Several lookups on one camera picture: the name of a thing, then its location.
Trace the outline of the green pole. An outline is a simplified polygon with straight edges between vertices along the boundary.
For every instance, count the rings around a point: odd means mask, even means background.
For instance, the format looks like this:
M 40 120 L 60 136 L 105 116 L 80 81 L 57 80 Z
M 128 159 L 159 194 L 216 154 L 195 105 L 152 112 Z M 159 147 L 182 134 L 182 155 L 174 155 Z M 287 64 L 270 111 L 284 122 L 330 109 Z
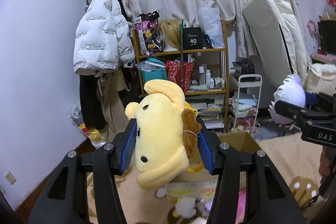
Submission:
M 180 31 L 180 87 L 182 91 L 184 91 L 184 77 L 183 77 L 183 24 L 184 20 L 181 19 L 180 25 L 179 25 L 179 31 Z

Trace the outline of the blonde wig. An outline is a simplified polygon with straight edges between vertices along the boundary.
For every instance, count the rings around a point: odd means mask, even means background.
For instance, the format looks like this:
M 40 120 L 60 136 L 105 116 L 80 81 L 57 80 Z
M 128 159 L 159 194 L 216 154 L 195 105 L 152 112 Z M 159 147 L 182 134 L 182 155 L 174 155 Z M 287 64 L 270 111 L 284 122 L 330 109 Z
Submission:
M 159 22 L 158 29 L 163 41 L 164 51 L 177 51 L 181 47 L 180 23 L 176 19 L 165 19 Z

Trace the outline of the open cardboard box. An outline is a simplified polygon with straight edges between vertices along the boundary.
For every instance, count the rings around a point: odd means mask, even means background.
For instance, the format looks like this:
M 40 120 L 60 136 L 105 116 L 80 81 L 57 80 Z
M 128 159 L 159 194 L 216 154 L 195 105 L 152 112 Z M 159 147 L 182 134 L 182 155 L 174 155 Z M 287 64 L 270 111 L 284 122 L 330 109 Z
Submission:
M 236 151 L 245 153 L 254 153 L 261 149 L 246 131 L 219 135 L 208 131 L 201 132 L 198 149 L 189 160 L 188 169 L 167 184 L 167 199 L 170 202 L 177 202 L 184 197 L 213 200 L 223 161 L 217 150 L 220 143 L 227 143 Z

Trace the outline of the yellow dog plush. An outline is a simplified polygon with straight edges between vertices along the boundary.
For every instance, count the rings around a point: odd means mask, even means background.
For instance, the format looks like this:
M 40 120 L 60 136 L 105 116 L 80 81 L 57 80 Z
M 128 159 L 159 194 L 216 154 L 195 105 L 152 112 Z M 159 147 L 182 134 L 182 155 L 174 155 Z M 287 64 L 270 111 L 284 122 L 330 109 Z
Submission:
M 143 190 L 159 190 L 186 171 L 197 152 L 202 126 L 185 101 L 183 90 L 168 80 L 145 83 L 147 96 L 126 106 L 137 122 L 134 163 Z

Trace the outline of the black hanging garment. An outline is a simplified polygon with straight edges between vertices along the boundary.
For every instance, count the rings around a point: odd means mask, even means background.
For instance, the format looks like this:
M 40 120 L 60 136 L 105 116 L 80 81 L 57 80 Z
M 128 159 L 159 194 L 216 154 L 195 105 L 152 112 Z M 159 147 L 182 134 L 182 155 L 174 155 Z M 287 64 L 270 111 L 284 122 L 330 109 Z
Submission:
M 97 96 L 97 82 L 94 76 L 80 75 L 80 106 L 85 126 L 102 130 L 107 122 Z

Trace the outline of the cartoon print bag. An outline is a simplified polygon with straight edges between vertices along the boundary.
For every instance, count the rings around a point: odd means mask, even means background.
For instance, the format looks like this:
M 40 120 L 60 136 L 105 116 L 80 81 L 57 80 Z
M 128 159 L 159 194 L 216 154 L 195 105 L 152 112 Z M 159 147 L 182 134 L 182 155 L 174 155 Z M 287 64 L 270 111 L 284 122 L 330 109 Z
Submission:
M 162 52 L 162 43 L 158 29 L 159 12 L 140 14 L 134 21 L 134 28 L 138 33 L 139 47 L 142 55 L 152 55 Z

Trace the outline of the white utility cart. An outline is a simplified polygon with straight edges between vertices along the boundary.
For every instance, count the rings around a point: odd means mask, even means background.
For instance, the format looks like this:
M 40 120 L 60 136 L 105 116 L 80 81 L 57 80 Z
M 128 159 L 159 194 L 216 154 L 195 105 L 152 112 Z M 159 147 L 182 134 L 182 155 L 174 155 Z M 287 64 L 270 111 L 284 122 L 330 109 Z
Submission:
M 235 77 L 230 74 L 236 91 L 229 100 L 231 112 L 234 117 L 233 127 L 245 127 L 254 132 L 256 118 L 259 112 L 263 77 L 259 74 L 247 74 Z

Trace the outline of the small white plush toy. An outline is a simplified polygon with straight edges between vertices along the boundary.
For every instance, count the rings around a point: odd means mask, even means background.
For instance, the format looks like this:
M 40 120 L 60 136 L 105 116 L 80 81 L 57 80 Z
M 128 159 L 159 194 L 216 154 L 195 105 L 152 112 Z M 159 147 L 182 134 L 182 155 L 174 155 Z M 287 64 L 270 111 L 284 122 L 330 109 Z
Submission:
M 207 219 L 210 214 L 214 190 L 205 183 L 174 182 L 156 190 L 157 198 L 167 198 L 174 204 L 172 215 L 175 218 L 192 219 L 201 216 Z

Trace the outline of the white plastic bag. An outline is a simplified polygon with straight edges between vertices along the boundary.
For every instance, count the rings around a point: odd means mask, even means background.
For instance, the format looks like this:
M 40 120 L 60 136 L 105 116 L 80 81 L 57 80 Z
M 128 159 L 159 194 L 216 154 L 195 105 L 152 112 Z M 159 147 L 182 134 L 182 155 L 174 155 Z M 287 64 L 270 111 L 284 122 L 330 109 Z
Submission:
M 222 21 L 217 7 L 202 7 L 198 10 L 199 24 L 211 48 L 224 48 Z

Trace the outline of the pink plush bear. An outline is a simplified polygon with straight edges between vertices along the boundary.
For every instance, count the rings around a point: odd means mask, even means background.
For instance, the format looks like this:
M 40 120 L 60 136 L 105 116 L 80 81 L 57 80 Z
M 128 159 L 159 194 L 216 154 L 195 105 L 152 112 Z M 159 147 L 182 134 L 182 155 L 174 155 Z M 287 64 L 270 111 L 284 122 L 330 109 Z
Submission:
M 242 223 L 242 221 L 244 221 L 245 203 L 246 203 L 246 189 L 242 189 L 239 192 L 238 208 L 235 221 L 236 224 Z

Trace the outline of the teal gift bag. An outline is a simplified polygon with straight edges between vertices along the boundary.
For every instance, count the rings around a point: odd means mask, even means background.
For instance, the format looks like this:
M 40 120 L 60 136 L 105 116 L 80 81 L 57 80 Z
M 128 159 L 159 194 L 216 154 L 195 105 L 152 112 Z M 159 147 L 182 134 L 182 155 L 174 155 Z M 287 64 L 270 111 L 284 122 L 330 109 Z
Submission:
M 165 63 L 159 59 L 148 58 L 138 64 L 141 71 L 143 83 L 150 80 L 167 80 L 167 70 Z

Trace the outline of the beige hanging coat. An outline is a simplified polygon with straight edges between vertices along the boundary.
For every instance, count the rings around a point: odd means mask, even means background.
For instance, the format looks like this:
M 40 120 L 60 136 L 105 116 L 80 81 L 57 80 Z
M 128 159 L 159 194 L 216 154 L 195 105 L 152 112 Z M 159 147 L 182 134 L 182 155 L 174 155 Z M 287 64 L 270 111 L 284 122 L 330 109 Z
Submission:
M 129 121 L 118 92 L 127 92 L 121 69 L 104 74 L 98 79 L 98 99 L 107 122 L 102 133 L 107 141 L 112 141 L 117 133 L 123 132 Z

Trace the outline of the red gift bag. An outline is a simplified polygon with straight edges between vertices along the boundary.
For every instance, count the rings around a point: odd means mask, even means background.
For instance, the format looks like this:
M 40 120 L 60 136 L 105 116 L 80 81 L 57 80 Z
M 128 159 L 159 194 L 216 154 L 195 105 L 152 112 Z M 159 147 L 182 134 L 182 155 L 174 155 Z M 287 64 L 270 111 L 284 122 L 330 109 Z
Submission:
M 191 76 L 194 71 L 194 63 L 184 62 L 183 63 L 183 72 L 181 73 L 181 62 L 180 61 L 169 61 L 165 62 L 167 70 L 167 79 L 171 82 L 174 82 L 179 87 L 183 83 L 183 91 L 187 93 L 191 85 Z

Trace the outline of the purple haired plush doll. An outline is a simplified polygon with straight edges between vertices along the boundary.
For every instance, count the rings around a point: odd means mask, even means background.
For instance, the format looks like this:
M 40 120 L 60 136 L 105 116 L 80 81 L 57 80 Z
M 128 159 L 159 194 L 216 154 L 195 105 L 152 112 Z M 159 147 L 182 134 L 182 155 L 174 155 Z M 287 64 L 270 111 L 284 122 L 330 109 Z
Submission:
M 270 102 L 268 111 L 274 123 L 279 124 L 279 126 L 284 126 L 289 130 L 294 128 L 294 121 L 281 116 L 276 113 L 275 103 L 278 101 L 284 101 L 295 106 L 302 108 L 308 105 L 315 105 L 318 103 L 318 99 L 315 94 L 306 93 L 302 87 L 301 79 L 298 75 L 288 75 L 283 84 L 280 85 L 273 94 L 274 100 Z

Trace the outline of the black box number 40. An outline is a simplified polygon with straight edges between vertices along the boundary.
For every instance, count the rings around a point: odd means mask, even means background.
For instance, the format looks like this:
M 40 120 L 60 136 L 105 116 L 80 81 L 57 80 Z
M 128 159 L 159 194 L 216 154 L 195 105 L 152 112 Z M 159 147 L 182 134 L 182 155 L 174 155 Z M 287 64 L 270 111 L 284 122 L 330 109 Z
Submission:
M 200 27 L 184 28 L 182 36 L 184 50 L 200 50 L 203 48 L 203 35 Z

